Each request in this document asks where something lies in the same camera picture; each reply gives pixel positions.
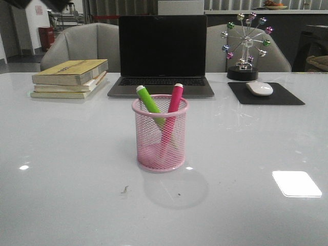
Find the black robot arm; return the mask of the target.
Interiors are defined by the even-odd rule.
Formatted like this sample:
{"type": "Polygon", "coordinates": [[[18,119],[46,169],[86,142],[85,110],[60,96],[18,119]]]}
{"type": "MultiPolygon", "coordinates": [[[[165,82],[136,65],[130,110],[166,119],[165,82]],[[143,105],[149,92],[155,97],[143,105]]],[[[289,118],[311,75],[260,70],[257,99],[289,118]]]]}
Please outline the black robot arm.
{"type": "MultiPolygon", "coordinates": [[[[66,5],[70,2],[69,0],[40,0],[43,4],[45,4],[48,8],[61,12],[66,7],[66,5]]],[[[25,9],[30,3],[31,0],[5,0],[11,6],[14,6],[18,9],[25,9]]]]}

